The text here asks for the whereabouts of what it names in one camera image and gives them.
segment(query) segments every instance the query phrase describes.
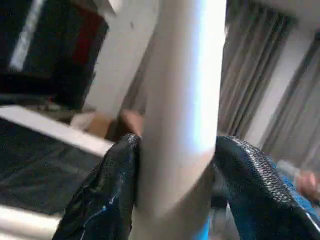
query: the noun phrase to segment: curtain fold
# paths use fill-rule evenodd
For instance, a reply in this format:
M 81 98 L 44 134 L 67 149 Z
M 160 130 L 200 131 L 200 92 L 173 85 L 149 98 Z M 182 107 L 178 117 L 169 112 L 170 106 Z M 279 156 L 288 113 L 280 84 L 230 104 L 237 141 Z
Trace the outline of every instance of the curtain fold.
M 218 129 L 243 139 L 295 21 L 248 1 L 229 1 L 228 12 Z
M 315 40 L 274 115 L 262 150 L 320 171 L 320 41 Z

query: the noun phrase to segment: blue fabric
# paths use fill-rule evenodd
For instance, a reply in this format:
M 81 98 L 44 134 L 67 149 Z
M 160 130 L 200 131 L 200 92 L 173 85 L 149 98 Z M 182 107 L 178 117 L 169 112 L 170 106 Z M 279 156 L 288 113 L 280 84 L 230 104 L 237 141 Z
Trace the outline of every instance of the blue fabric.
M 274 162 L 270 159 L 270 157 L 267 158 L 268 161 L 272 164 L 274 169 L 276 169 L 276 165 Z M 304 208 L 309 214 L 313 215 L 315 218 L 320 220 L 319 215 L 315 212 L 314 208 L 312 207 L 311 203 L 303 196 L 301 196 L 298 192 L 292 181 L 284 174 L 279 173 L 282 181 L 284 184 L 288 187 L 290 193 L 292 194 L 293 198 L 297 201 L 297 203 Z

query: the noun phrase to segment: textured black material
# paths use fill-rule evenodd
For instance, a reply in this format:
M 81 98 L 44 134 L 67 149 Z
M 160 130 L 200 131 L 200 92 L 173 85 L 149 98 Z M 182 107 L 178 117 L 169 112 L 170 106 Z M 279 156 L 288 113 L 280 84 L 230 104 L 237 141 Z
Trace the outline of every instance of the textured black material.
M 258 148 L 235 137 L 218 137 L 214 161 L 242 240 L 320 239 L 315 222 Z
M 140 138 L 127 134 L 106 153 L 68 204 L 53 240 L 127 240 Z
M 0 119 L 0 204 L 63 213 L 101 157 Z

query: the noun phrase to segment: white wall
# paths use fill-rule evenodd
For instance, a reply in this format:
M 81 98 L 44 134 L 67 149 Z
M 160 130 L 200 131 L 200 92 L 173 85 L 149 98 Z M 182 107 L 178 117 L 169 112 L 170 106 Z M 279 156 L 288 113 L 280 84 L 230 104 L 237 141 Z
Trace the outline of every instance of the white wall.
M 244 138 L 244 140 L 257 147 L 262 147 L 266 137 L 264 134 L 272 116 L 314 39 L 314 32 L 303 29 L 302 26 L 297 26 L 289 34 L 271 76 L 270 84 Z
M 117 16 L 106 15 L 109 32 L 98 56 L 96 77 L 85 100 L 116 117 L 135 76 L 158 17 L 158 0 L 131 0 Z

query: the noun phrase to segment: tv screen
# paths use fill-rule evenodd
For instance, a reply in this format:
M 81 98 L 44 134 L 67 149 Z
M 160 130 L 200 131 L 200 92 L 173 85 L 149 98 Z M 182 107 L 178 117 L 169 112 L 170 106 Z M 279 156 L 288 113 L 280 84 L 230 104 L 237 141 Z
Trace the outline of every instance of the tv screen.
M 69 0 L 0 2 L 0 94 L 52 95 L 80 107 L 108 30 Z

